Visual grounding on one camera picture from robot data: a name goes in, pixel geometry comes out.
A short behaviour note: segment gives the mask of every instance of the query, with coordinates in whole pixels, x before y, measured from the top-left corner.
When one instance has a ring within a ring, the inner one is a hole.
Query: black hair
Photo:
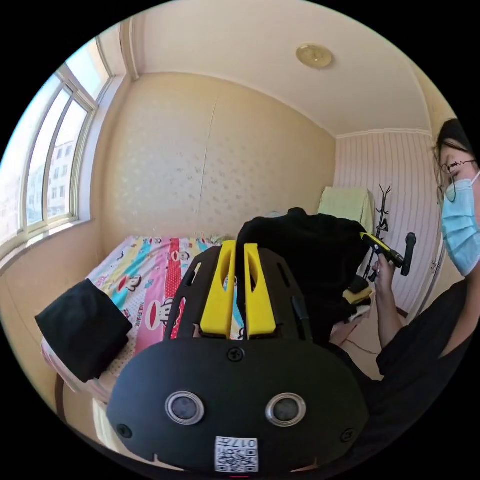
[[[463,148],[449,140],[455,140],[462,145]],[[451,118],[450,120],[447,120],[440,129],[440,133],[438,134],[435,145],[435,154],[438,161],[440,161],[440,151],[443,146],[470,154],[480,168],[479,159],[475,156],[474,149],[472,148],[472,145],[467,138],[467,134],[465,133],[465,130],[463,129],[458,118]]]

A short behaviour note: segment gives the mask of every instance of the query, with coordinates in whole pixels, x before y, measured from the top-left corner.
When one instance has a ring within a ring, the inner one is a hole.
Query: label sticker
[[[215,439],[215,471],[247,474],[259,471],[259,449],[256,438]]]

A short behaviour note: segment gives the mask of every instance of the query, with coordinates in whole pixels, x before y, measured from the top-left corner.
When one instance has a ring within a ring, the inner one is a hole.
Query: hand
[[[392,282],[394,280],[395,265],[390,264],[385,255],[378,255],[378,261],[372,267],[377,272],[375,279],[376,291],[379,295],[392,292]]]

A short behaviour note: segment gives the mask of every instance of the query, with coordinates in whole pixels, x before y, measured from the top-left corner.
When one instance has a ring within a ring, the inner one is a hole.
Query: face mask
[[[441,231],[446,251],[458,271],[466,277],[480,262],[480,227],[475,217],[473,180],[459,180],[445,194],[441,213]],[[448,191],[456,189],[455,201],[448,200]]]

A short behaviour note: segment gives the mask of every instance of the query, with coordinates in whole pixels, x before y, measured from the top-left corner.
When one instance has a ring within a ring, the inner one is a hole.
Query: two lenses
[[[205,415],[200,398],[189,391],[172,393],[165,402],[167,415],[179,425],[195,425]],[[302,421],[307,411],[304,400],[295,393],[281,393],[267,404],[265,416],[276,427],[292,427]]]

